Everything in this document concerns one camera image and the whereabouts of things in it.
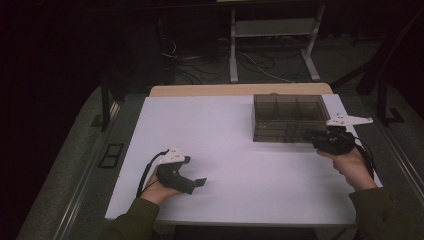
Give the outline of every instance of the person's right hand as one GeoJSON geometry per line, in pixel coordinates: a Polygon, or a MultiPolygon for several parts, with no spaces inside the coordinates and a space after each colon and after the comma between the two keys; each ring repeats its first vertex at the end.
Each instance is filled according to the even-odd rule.
{"type": "Polygon", "coordinates": [[[354,148],[349,153],[343,155],[332,155],[320,150],[317,150],[317,153],[333,160],[333,167],[345,176],[346,182],[355,191],[377,187],[369,175],[364,159],[358,149],[354,148]]]}

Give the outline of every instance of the white tabletop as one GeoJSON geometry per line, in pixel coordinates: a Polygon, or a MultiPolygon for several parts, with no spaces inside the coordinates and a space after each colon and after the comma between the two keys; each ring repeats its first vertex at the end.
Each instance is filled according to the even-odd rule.
{"type": "MultiPolygon", "coordinates": [[[[323,95],[323,99],[330,117],[346,114],[338,95],[323,95]]],[[[192,157],[180,174],[207,181],[192,195],[167,200],[158,221],[353,225],[355,211],[348,197],[353,189],[333,169],[331,160],[317,155],[312,144],[253,142],[252,107],[252,96],[147,98],[106,218],[128,210],[146,164],[176,146],[192,157]]],[[[348,131],[356,135],[353,127],[348,131]]]]}

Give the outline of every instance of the table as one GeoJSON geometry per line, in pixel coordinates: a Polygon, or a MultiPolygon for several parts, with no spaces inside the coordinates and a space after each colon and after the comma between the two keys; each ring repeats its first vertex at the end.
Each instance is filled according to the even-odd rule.
{"type": "MultiPolygon", "coordinates": [[[[323,94],[330,116],[345,114],[339,97],[323,83],[153,88],[141,111],[106,218],[126,211],[147,162],[176,144],[192,157],[181,168],[181,175],[208,180],[193,195],[179,195],[163,204],[159,222],[353,226],[355,211],[347,196],[352,189],[334,171],[331,161],[318,156],[310,144],[253,143],[250,139],[247,115],[252,109],[252,94],[313,92],[323,94]]],[[[348,130],[356,134],[353,127],[348,130]]]]}

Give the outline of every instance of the floor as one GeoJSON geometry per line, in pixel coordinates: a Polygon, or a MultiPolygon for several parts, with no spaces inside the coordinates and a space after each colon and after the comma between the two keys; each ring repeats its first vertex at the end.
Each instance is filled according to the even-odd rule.
{"type": "MultiPolygon", "coordinates": [[[[258,38],[238,42],[239,83],[311,82],[300,56],[305,42],[303,38],[258,38]]],[[[312,59],[322,82],[332,83],[361,66],[380,45],[379,41],[366,41],[352,46],[352,42],[350,36],[317,41],[312,59]]],[[[220,39],[218,45],[217,54],[208,56],[184,49],[166,53],[175,63],[169,66],[175,76],[173,83],[229,83],[228,40],[220,39]],[[178,53],[178,60],[172,57],[175,53],[178,53]]],[[[382,127],[375,117],[375,93],[360,96],[355,92],[360,78],[352,79],[334,92],[340,95],[350,115],[371,116],[376,120],[372,126],[355,129],[371,146],[382,183],[391,189],[393,198],[424,236],[424,202],[418,197],[419,189],[411,184],[413,180],[405,176],[398,161],[407,157],[418,175],[424,174],[424,163],[420,161],[424,121],[396,89],[389,88],[388,106],[396,108],[405,121],[390,124],[389,128],[382,127]],[[393,139],[396,140],[394,145],[390,141],[393,139]]],[[[111,125],[101,132],[96,125],[101,115],[101,96],[99,89],[93,92],[81,109],[19,239],[91,239],[104,228],[108,223],[103,218],[104,213],[122,161],[117,168],[109,170],[97,168],[96,164],[109,143],[124,143],[126,147],[121,159],[124,158],[145,97],[143,93],[132,94],[124,102],[114,103],[111,125]],[[69,176],[67,179],[61,177],[65,173],[69,176]]],[[[172,236],[174,231],[173,226],[157,225],[156,229],[164,238],[172,236]]],[[[314,230],[319,240],[352,239],[356,232],[354,228],[344,231],[344,228],[333,226],[314,230]]]]}

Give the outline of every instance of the dark green sleeve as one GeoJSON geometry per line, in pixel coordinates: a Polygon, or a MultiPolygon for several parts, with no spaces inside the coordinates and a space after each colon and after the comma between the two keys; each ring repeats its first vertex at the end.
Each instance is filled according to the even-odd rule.
{"type": "Polygon", "coordinates": [[[411,220],[395,206],[385,188],[358,191],[349,197],[356,209],[356,224],[366,240],[419,239],[411,220]]]}
{"type": "Polygon", "coordinates": [[[128,212],[111,222],[97,239],[151,239],[158,213],[158,205],[136,198],[128,212]]]}

